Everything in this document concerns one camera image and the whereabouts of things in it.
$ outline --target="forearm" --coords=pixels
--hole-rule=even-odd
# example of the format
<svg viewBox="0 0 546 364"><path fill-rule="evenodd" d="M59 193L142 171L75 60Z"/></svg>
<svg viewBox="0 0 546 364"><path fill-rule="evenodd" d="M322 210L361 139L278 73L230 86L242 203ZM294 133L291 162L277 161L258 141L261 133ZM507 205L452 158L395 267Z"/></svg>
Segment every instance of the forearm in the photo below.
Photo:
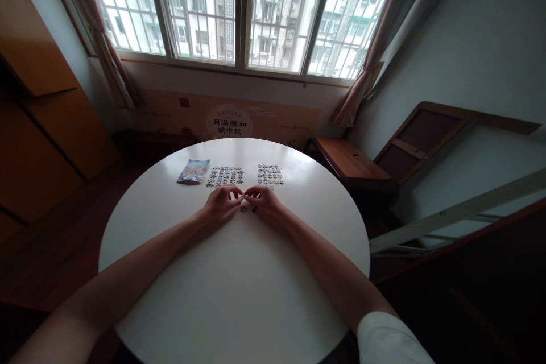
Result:
<svg viewBox="0 0 546 364"><path fill-rule="evenodd" d="M104 269L55 313L89 323L102 333L131 308L182 245L207 222L206 215L198 212L167 229Z"/></svg>
<svg viewBox="0 0 546 364"><path fill-rule="evenodd" d="M398 317L372 282L335 246L287 208L282 208L278 219L344 322L354 332L369 312L384 311Z"/></svg>

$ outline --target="hand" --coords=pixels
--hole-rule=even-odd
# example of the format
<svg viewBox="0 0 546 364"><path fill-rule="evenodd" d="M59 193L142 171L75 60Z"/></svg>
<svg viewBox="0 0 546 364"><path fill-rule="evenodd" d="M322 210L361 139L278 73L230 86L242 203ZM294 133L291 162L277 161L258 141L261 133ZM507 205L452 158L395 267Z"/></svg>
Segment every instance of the hand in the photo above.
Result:
<svg viewBox="0 0 546 364"><path fill-rule="evenodd" d="M260 210L273 216L277 216L284 208L273 191L261 185L249 188L245 192L245 200L252 206L257 206Z"/></svg>
<svg viewBox="0 0 546 364"><path fill-rule="evenodd" d="M243 191L235 185L224 185L212 191L205 206L199 211L210 220L217 219L236 208L243 200Z"/></svg>

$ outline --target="white sleeve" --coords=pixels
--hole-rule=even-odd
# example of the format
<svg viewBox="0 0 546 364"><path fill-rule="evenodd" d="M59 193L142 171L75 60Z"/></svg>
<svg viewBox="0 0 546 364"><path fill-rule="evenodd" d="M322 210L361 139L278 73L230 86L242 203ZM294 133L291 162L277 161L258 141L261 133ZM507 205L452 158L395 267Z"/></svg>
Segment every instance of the white sleeve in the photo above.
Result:
<svg viewBox="0 0 546 364"><path fill-rule="evenodd" d="M409 327L388 313L365 315L357 337L361 364L434 364Z"/></svg>

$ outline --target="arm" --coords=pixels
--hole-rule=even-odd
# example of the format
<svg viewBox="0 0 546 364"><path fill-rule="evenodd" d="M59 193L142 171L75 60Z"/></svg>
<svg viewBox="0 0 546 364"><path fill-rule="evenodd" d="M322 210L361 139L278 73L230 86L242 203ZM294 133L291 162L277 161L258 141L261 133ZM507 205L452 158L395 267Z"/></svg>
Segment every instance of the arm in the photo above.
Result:
<svg viewBox="0 0 546 364"><path fill-rule="evenodd" d="M269 188L254 186L245 192L245 200L275 217L286 228L320 286L355 334L362 318L372 311L400 318L353 262L283 206Z"/></svg>
<svg viewBox="0 0 546 364"><path fill-rule="evenodd" d="M239 194L234 185L215 189L192 217L104 269L49 316L11 363L86 363L99 336L123 317L194 233L241 203Z"/></svg>

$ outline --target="beige curtain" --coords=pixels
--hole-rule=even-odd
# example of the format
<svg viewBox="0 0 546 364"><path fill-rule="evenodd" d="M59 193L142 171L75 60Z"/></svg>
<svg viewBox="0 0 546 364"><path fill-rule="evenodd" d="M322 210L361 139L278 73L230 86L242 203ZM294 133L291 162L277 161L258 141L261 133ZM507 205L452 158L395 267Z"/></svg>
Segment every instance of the beige curtain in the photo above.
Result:
<svg viewBox="0 0 546 364"><path fill-rule="evenodd" d="M370 48L366 54L361 74L352 84L332 119L332 124L352 127L358 107L366 93L371 91L383 63L379 62L383 52L404 21L415 0L385 0L385 6L377 22Z"/></svg>
<svg viewBox="0 0 546 364"><path fill-rule="evenodd" d="M118 108L133 109L140 105L137 91L106 33L106 26L96 0L73 0L87 25L93 47Z"/></svg>

